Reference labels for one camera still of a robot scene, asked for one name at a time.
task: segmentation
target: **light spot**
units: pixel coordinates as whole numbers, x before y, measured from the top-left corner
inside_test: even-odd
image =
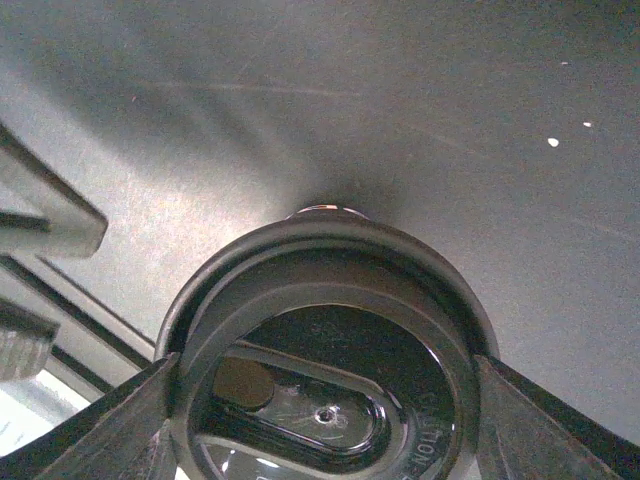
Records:
[[[270,462],[269,460],[265,460],[264,458],[256,458],[256,460],[267,467],[280,468],[280,465]]]
[[[189,480],[187,474],[184,473],[184,470],[182,470],[180,467],[178,467],[178,469],[176,470],[176,480]]]

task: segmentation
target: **metal bracket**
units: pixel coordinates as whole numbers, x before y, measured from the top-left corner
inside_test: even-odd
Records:
[[[637,479],[640,448],[493,357],[475,357],[483,479]]]
[[[37,375],[47,362],[58,328],[0,297],[0,382]]]
[[[169,448],[167,441],[160,442],[168,433],[152,437],[169,417],[169,388],[179,357],[172,353],[156,361],[46,435],[0,459],[0,477],[116,479],[132,470],[164,472],[171,467],[171,455],[160,452],[158,457],[158,447]],[[160,459],[163,468],[141,467]]]
[[[0,213],[0,252],[89,257],[107,219],[0,125],[0,181],[45,218]]]

